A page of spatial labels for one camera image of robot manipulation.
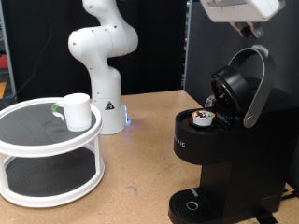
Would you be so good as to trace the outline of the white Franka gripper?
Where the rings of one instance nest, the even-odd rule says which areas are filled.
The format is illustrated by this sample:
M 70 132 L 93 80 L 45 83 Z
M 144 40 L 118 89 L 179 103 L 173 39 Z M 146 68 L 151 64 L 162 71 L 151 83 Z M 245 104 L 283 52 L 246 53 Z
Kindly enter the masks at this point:
M 247 24 L 255 38 L 263 36 L 261 22 L 270 20 L 285 7 L 285 0 L 200 0 L 206 14 L 214 22 L 230 22 L 242 36 Z

